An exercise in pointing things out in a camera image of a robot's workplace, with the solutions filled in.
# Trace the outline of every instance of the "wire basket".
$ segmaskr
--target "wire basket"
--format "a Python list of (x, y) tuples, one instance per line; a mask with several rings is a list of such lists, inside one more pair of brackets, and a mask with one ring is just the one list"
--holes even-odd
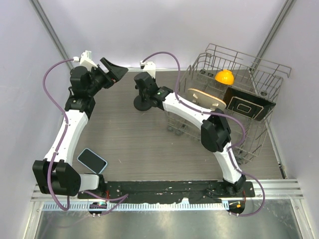
[[(214, 76), (224, 69), (230, 70), (234, 75), (235, 81), (232, 87), (274, 103), (278, 98), (283, 77), (285, 75), (289, 77), (291, 73), (291, 68), (288, 66), (209, 44), (205, 52), (199, 54), (195, 63), (184, 73), (179, 84), (179, 94), (187, 99), (187, 89), (196, 88), (223, 99), (228, 86), (217, 82)], [(242, 164), (252, 161), (260, 154), (273, 111), (269, 111), (261, 121), (227, 108), (224, 112), (238, 119), (246, 129), (246, 140), (234, 150), (237, 162)], [(166, 116), (168, 130), (177, 135), (189, 135), (200, 141), (200, 130), (192, 123), (173, 113), (166, 113)], [(232, 120), (228, 120), (228, 123), (232, 142), (238, 142), (242, 137), (241, 128)]]

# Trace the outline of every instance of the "smartphone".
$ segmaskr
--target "smartphone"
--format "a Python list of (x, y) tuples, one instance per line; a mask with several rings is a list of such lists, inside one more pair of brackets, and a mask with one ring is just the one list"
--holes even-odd
[(85, 148), (78, 156), (78, 161), (92, 172), (100, 174), (103, 172), (108, 162), (98, 156), (92, 150)]

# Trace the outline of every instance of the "wooden floor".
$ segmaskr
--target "wooden floor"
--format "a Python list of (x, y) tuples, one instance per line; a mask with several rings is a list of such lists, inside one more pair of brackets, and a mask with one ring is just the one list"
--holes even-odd
[[(200, 142), (168, 131), (163, 111), (152, 108), (139, 112), (134, 108), (136, 74), (127, 73), (95, 97), (94, 112), (74, 153), (74, 169), (90, 172), (76, 159), (89, 148), (108, 161), (103, 174), (109, 181), (222, 179), (214, 155)], [(176, 77), (176, 71), (157, 72), (157, 84), (173, 89)], [(259, 179), (282, 178), (268, 135), (260, 156), (241, 169)]]

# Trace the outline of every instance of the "white connector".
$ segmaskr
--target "white connector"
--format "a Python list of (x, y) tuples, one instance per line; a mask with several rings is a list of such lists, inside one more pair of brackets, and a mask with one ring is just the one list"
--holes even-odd
[(80, 66), (84, 66), (88, 71), (91, 71), (92, 67), (97, 68), (98, 66), (92, 61), (92, 52), (85, 51), (82, 53), (80, 58)]
[(80, 58), (77, 56), (73, 57), (73, 62), (80, 62)]
[(141, 67), (144, 66), (143, 71), (148, 72), (150, 76), (152, 76), (152, 78), (155, 79), (156, 65), (153, 61), (146, 61), (146, 62), (141, 61), (140, 66)]

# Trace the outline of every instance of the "metal frame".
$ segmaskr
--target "metal frame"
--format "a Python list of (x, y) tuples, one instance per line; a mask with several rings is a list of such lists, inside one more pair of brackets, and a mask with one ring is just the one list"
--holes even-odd
[[(260, 59), (258, 65), (252, 67), (251, 64), (254, 64), (255, 60), (255, 56), (211, 43), (204, 53), (199, 54), (194, 64), (189, 66), (187, 72), (182, 76), (179, 93), (187, 99), (186, 88), (196, 88), (223, 99), (228, 88), (216, 82), (214, 75), (218, 71), (227, 69), (234, 74), (235, 83), (233, 86), (235, 88), (276, 102), (283, 81), (282, 75), (289, 77), (292, 69), (263, 59)], [(246, 129), (245, 142), (236, 147), (234, 151), (237, 162), (242, 164), (252, 161), (261, 152), (273, 111), (270, 110), (262, 120), (254, 120), (258, 114), (248, 118), (230, 108), (225, 109), (225, 112), (241, 121)], [(190, 122), (174, 114), (166, 113), (166, 116), (168, 117), (168, 130), (174, 131), (177, 135), (185, 133), (200, 140), (200, 131)], [(241, 130), (236, 130), (238, 129), (236, 124), (231, 125), (231, 128), (232, 139), (239, 141), (242, 137)]]
[(263, 58), (270, 43), (273, 41), (276, 33), (278, 32), (279, 28), (281, 27), (282, 23), (284, 22), (285, 18), (287, 17), (289, 11), (291, 10), (291, 8), (293, 7), (295, 2), (296, 2), (296, 0), (286, 0), (286, 2), (284, 3), (278, 16), (276, 17), (274, 24), (271, 27), (266, 39), (264, 40), (262, 46), (259, 49), (259, 52), (256, 55), (255, 63), (257, 65), (259, 65), (261, 58)]
[[(39, 16), (40, 21), (42, 22), (42, 24), (45, 27), (45, 29), (46, 29), (47, 33), (49, 34), (49, 36), (51, 37), (56, 49), (58, 50), (58, 52), (60, 53), (62, 58), (64, 60), (70, 59), (70, 57), (66, 53), (66, 50), (64, 49), (63, 44), (61, 43), (59, 37), (55, 33), (55, 30), (54, 30), (53, 26), (51, 25), (51, 23), (49, 21), (49, 18), (45, 14), (45, 12), (44, 12), (41, 4), (39, 3), (39, 1), (38, 0), (30, 0), (30, 3), (32, 4), (36, 14)], [(73, 69), (73, 65), (72, 65), (71, 62), (66, 62), (66, 64), (68, 65), (70, 70)]]
[[(304, 197), (302, 195), (300, 186), (296, 179), (278, 179), (278, 180), (260, 180), (266, 193), (266, 200), (286, 200), (290, 199), (292, 206), (294, 207), (295, 215), (304, 238), (315, 238), (313, 230), (307, 218), (306, 211), (303, 206)], [(247, 198), (247, 200), (261, 200), (262, 194), (259, 185), (253, 182), (256, 197)], [(65, 196), (58, 196), (59, 200), (65, 200)], [(180, 204), (175, 205), (147, 205), (147, 204), (123, 204), (119, 209), (115, 211), (185, 211), (185, 210), (224, 210), (227, 208), (228, 200), (241, 200), (242, 198), (223, 198), (222, 204), (188, 204), (188, 200), (185, 199)], [(70, 208), (72, 211), (86, 211), (88, 205), (91, 202), (98, 201), (97, 199), (77, 199), (71, 197)], [(31, 202), (33, 204), (32, 212), (29, 216), (29, 221), (26, 226), (26, 232), (24, 239), (33, 239), (36, 234), (36, 230), (40, 223), (40, 215), (42, 211), (60, 211), (57, 209), (52, 197), (48, 194), (42, 194), (38, 186), (35, 186)]]
[(273, 131), (272, 131), (271, 127), (270, 127), (270, 122), (269, 122), (269, 120), (266, 120), (265, 123), (266, 123), (267, 132), (268, 132), (268, 135), (269, 135), (269, 138), (270, 138), (271, 145), (273, 146), (273, 150), (274, 150), (274, 153), (275, 153), (275, 156), (276, 156), (276, 160), (278, 162), (278, 166), (279, 166), (281, 175), (282, 175), (283, 179), (288, 179), (288, 177), (286, 175), (286, 172), (284, 171), (283, 166), (282, 166), (281, 156), (280, 156), (278, 147), (276, 145), (275, 136), (274, 136)]

